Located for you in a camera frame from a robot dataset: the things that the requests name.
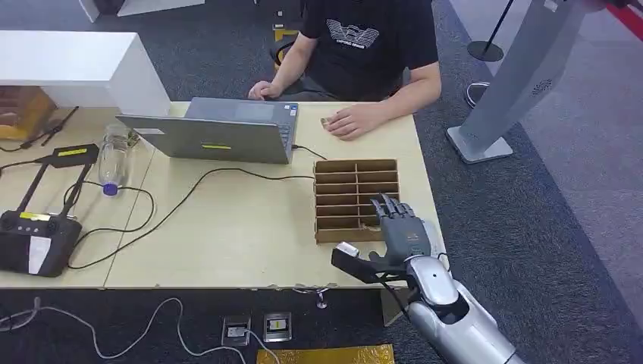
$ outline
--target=person's arm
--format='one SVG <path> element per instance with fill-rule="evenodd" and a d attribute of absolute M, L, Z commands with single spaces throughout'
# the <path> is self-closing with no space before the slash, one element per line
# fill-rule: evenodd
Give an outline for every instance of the person's arm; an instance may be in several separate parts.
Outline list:
<path fill-rule="evenodd" d="M 283 92 L 288 86 L 297 81 L 308 65 L 312 51 L 317 46 L 317 39 L 310 39 L 299 34 L 295 44 L 290 47 L 286 57 L 281 62 L 279 71 L 272 80 L 272 86 L 278 87 Z"/>
<path fill-rule="evenodd" d="M 297 81 L 306 70 L 312 51 L 317 46 L 317 38 L 325 28 L 324 0 L 308 0 L 303 27 L 295 43 L 274 76 L 272 82 L 259 81 L 250 89 L 249 99 L 263 100 L 264 97 L 276 99 L 282 92 Z"/>
<path fill-rule="evenodd" d="M 389 99 L 361 103 L 326 118 L 325 129 L 342 140 L 353 140 L 380 125 L 412 114 L 440 97 L 442 82 L 437 62 L 411 70 L 411 81 Z"/>
<path fill-rule="evenodd" d="M 276 99 L 282 92 L 297 81 L 308 65 L 312 51 L 317 46 L 317 39 L 300 33 L 295 43 L 286 53 L 281 66 L 272 82 L 259 81 L 250 89 L 248 99 L 263 100 L 265 97 Z"/>
<path fill-rule="evenodd" d="M 381 112 L 388 120 L 409 115 L 440 97 L 442 81 L 437 62 L 411 70 L 411 81 L 389 99 L 381 101 Z"/>

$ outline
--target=person's hand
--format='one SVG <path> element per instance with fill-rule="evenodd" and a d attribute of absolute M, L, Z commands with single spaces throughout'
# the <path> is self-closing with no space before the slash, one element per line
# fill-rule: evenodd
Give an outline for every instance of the person's hand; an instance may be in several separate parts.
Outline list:
<path fill-rule="evenodd" d="M 387 121 L 382 104 L 358 104 L 326 118 L 324 129 L 342 140 L 354 140 Z"/>
<path fill-rule="evenodd" d="M 251 100 L 265 100 L 265 97 L 276 99 L 283 92 L 282 88 L 274 83 L 268 81 L 259 81 L 255 86 L 250 89 L 248 99 Z"/>

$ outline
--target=laptop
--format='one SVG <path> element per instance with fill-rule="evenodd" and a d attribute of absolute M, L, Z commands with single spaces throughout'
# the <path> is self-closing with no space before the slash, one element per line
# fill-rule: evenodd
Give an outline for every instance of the laptop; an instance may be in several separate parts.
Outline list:
<path fill-rule="evenodd" d="M 289 164 L 298 105 L 195 97 L 184 118 L 117 115 L 169 157 Z"/>

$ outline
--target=black cable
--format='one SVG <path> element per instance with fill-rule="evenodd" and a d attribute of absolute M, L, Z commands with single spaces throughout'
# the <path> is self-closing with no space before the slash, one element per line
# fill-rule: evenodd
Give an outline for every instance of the black cable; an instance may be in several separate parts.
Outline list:
<path fill-rule="evenodd" d="M 311 180 L 315 179 L 312 176 L 268 177 L 268 176 L 263 176 L 261 174 L 257 174 L 257 173 L 254 173 L 254 172 L 246 171 L 245 169 L 242 169 L 242 168 L 216 168 L 216 169 L 212 169 L 212 170 L 207 171 L 206 173 L 204 173 L 204 175 L 201 176 L 201 178 L 198 179 L 198 181 L 192 186 L 192 188 L 190 188 L 190 191 L 178 203 L 178 205 L 176 205 L 158 224 L 156 224 L 154 227 L 149 229 L 147 232 L 145 232 L 144 234 L 140 235 L 139 237 L 134 238 L 134 240 L 130 241 L 129 243 L 127 243 L 127 244 L 125 244 L 123 246 L 119 246 L 116 250 L 114 250 L 113 252 L 109 253 L 107 256 L 102 257 L 101 259 L 98 259 L 98 260 L 95 260 L 94 262 L 87 263 L 85 265 L 81 265 L 81 266 L 77 266 L 77 267 L 72 267 L 71 265 L 67 264 L 68 268 L 70 268 L 70 269 L 85 269 L 85 268 L 91 267 L 92 265 L 99 264 L 100 262 L 103 262 L 106 259 L 111 258 L 112 256 L 116 255 L 118 252 L 120 252 L 121 250 L 123 250 L 123 249 L 127 248 L 128 246 L 134 244 L 135 242 L 137 242 L 137 241 L 143 239 L 144 237 L 150 235 L 156 229 L 158 229 L 166 220 L 168 220 L 170 218 L 170 216 L 172 216 L 172 214 L 174 214 L 174 212 L 176 212 L 178 210 L 178 208 L 181 207 L 187 201 L 187 199 L 190 196 L 192 196 L 192 193 L 199 186 L 201 181 L 203 181 L 210 174 L 213 174 L 213 173 L 216 173 L 216 172 L 221 172 L 221 171 L 239 171 L 239 172 L 243 172 L 245 174 L 249 174 L 249 175 L 254 176 L 254 177 L 263 178 L 265 180 L 289 180 L 289 179 L 294 179 L 294 178 L 308 178 L 308 179 L 311 179 Z"/>
<path fill-rule="evenodd" d="M 98 184 L 96 182 L 92 182 L 90 180 L 84 180 L 83 183 L 84 184 L 93 184 L 94 186 L 102 187 L 101 184 Z M 67 188 L 67 191 L 65 191 L 64 198 L 63 198 L 63 204 L 64 204 L 65 201 L 67 201 L 67 195 L 69 194 L 69 192 L 71 191 L 72 188 L 74 188 L 74 185 L 69 186 L 69 188 Z M 132 190 L 132 191 L 142 192 L 142 193 L 145 193 L 149 197 L 149 201 L 152 203 L 152 210 L 149 212 L 149 215 L 148 215 L 147 219 L 145 220 L 145 222 L 143 222 L 139 227 L 136 227 L 134 229 L 114 229 L 114 228 L 111 228 L 111 227 L 100 227 L 98 229 L 93 229 L 93 230 L 87 231 L 85 234 L 83 234 L 78 239 L 78 241 L 76 241 L 76 243 L 74 244 L 74 248 L 76 246 L 78 246 L 78 244 L 80 244 L 81 241 L 85 240 L 85 238 L 88 235 L 93 234 L 95 232 L 98 232 L 98 231 L 111 231 L 111 232 L 116 232 L 116 233 L 135 233 L 135 232 L 137 232 L 139 230 L 142 230 L 150 222 L 150 220 L 152 220 L 152 216 L 154 216 L 154 211 L 156 209 L 156 202 L 154 201 L 154 197 L 152 196 L 152 194 L 150 192 L 148 192 L 146 190 L 143 190 L 143 189 L 140 189 L 140 188 L 136 188 L 136 187 L 119 187 L 118 189 L 119 190 Z M 72 205 L 76 205 L 76 202 L 78 202 L 78 196 L 80 196 L 80 191 L 76 196 L 77 196 L 77 198 L 74 200 L 74 203 Z"/>
<path fill-rule="evenodd" d="M 42 160 L 43 160 L 43 158 L 38 158 L 38 159 L 34 159 L 32 161 L 15 162 L 15 163 L 10 163 L 8 165 L 3 165 L 3 166 L 0 167 L 0 177 L 2 177 L 2 171 L 7 169 L 7 168 L 17 167 L 18 165 L 31 165 L 31 164 L 36 164 L 36 163 L 42 163 Z"/>
<path fill-rule="evenodd" d="M 382 278 L 380 278 L 380 283 L 381 283 L 382 286 L 384 286 L 384 288 L 386 288 L 388 293 L 390 293 L 391 296 L 393 296 L 393 299 L 395 300 L 397 305 L 400 307 L 400 311 L 402 311 L 402 313 L 404 314 L 404 317 L 406 317 L 406 319 L 409 320 L 409 322 L 411 322 L 411 318 L 409 317 L 409 313 L 406 311 L 406 307 L 404 307 L 404 304 L 402 303 L 402 300 L 400 300 L 400 298 L 397 296 L 397 294 L 395 293 L 393 288 L 391 288 L 391 286 L 386 284 L 386 282 L 384 282 L 384 279 L 382 279 Z"/>
<path fill-rule="evenodd" d="M 22 150 L 22 149 L 29 149 L 29 148 L 31 148 L 31 146 L 35 142 L 37 142 L 38 140 L 41 140 L 44 136 L 49 136 L 47 138 L 47 140 L 44 143 L 42 143 L 42 146 L 45 146 L 49 142 L 49 140 L 56 133 L 58 133 L 58 132 L 60 132 L 62 130 L 62 127 L 65 125 L 65 123 L 67 123 L 67 120 L 69 120 L 69 118 L 71 118 L 71 115 L 73 115 L 74 112 L 76 112 L 76 110 L 78 110 L 78 106 L 76 106 L 73 110 L 71 110 L 69 112 L 69 114 L 67 114 L 67 116 L 64 117 L 64 119 L 60 123 L 58 123 L 58 125 L 56 125 L 55 127 L 43 132 L 42 134 L 36 136 L 35 138 L 29 139 L 28 141 L 23 142 L 17 148 L 6 149 L 6 148 L 3 148 L 3 147 L 0 146 L 0 150 L 3 151 L 3 152 L 7 152 L 7 153 L 13 153 L 13 152 L 17 152 L 17 151 Z"/>
<path fill-rule="evenodd" d="M 312 149 L 310 149 L 308 147 L 305 147 L 305 146 L 298 146 L 297 144 L 293 144 L 293 149 L 305 149 L 305 150 L 311 152 L 312 154 L 317 155 L 319 158 L 324 159 L 325 161 L 328 160 L 328 158 L 324 157 L 323 155 L 321 155 L 321 154 L 319 154 L 319 153 L 317 153 L 317 152 L 313 151 Z"/>
<path fill-rule="evenodd" d="M 447 259 L 449 259 L 449 255 L 446 253 L 439 253 L 437 259 L 440 260 L 441 256 L 446 256 Z M 447 271 L 451 271 L 451 262 L 449 262 L 449 268 L 447 269 Z"/>

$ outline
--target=black t-shirt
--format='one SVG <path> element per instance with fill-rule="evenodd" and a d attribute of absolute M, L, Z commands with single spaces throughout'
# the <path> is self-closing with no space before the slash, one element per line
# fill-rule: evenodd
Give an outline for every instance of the black t-shirt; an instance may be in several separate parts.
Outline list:
<path fill-rule="evenodd" d="M 318 40 L 306 74 L 347 101 L 382 98 L 405 67 L 438 60 L 431 0 L 308 0 L 301 33 Z"/>

